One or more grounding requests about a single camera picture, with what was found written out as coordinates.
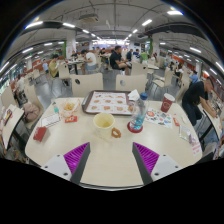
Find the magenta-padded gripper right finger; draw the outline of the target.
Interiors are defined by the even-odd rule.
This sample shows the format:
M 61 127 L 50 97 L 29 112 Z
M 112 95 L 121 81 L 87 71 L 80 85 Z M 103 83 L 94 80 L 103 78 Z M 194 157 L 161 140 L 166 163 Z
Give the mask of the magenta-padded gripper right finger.
M 133 143 L 132 153 L 135 157 L 144 185 L 182 169 L 169 155 L 159 155 L 153 150 L 136 142 Z

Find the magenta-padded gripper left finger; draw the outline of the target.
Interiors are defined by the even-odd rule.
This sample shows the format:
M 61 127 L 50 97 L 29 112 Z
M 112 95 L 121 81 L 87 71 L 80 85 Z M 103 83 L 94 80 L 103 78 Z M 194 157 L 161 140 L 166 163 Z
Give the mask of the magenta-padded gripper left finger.
M 64 155 L 53 156 L 42 169 L 79 185 L 89 154 L 90 143 L 87 142 Z

